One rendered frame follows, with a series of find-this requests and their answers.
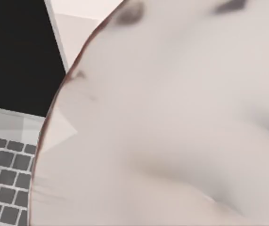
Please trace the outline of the pale white rounded object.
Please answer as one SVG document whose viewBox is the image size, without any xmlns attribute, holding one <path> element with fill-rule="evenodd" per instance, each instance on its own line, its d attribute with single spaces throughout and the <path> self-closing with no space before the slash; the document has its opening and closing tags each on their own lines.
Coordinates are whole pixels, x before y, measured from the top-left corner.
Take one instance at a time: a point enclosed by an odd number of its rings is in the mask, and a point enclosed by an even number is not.
<svg viewBox="0 0 269 226">
<path fill-rule="evenodd" d="M 29 226 L 269 226 L 269 0 L 122 0 L 52 102 Z"/>
</svg>

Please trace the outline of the silver laptop with black screen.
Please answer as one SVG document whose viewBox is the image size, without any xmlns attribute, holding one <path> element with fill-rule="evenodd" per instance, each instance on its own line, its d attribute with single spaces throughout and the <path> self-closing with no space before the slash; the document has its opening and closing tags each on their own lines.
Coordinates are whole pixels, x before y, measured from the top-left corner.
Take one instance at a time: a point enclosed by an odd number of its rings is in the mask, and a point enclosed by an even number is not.
<svg viewBox="0 0 269 226">
<path fill-rule="evenodd" d="M 66 70 L 51 0 L 0 0 L 0 226 L 30 226 L 39 134 Z"/>
</svg>

